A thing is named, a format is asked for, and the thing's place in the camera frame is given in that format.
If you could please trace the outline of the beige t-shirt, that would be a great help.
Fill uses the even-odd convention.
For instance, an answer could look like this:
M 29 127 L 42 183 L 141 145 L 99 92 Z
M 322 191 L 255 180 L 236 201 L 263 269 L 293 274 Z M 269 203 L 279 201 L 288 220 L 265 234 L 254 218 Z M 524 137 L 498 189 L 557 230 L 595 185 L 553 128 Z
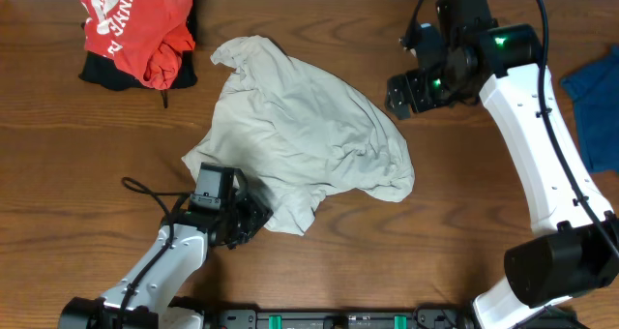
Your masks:
M 207 134 L 182 159 L 240 168 L 251 192 L 273 211 L 266 228 L 303 235 L 329 195 L 360 190 L 401 202 L 414 186 L 408 146 L 367 97 L 271 40 L 239 37 L 220 45 L 213 64 L 232 72 Z

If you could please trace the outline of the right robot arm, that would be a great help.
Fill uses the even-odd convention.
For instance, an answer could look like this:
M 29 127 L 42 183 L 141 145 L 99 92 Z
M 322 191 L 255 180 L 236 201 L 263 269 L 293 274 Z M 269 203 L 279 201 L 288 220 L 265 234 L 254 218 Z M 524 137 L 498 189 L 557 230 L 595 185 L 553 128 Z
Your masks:
M 389 80 L 387 108 L 405 119 L 474 95 L 504 137 L 528 203 L 534 237 L 505 252 L 503 279 L 474 299 L 469 322 L 517 328 L 611 285 L 618 275 L 618 221 L 553 100 L 534 29 L 494 20 L 416 22 L 401 44 L 419 66 Z

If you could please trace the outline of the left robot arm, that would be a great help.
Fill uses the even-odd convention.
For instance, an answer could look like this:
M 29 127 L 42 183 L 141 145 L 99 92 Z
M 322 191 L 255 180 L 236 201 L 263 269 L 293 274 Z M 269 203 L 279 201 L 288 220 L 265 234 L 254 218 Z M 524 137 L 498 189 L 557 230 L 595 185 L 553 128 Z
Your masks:
M 273 211 L 249 193 L 232 191 L 223 199 L 183 194 L 149 251 L 115 286 L 91 300 L 72 299 L 57 326 L 70 328 L 207 328 L 207 311 L 195 300 L 179 298 L 187 278 L 216 247 L 246 244 Z

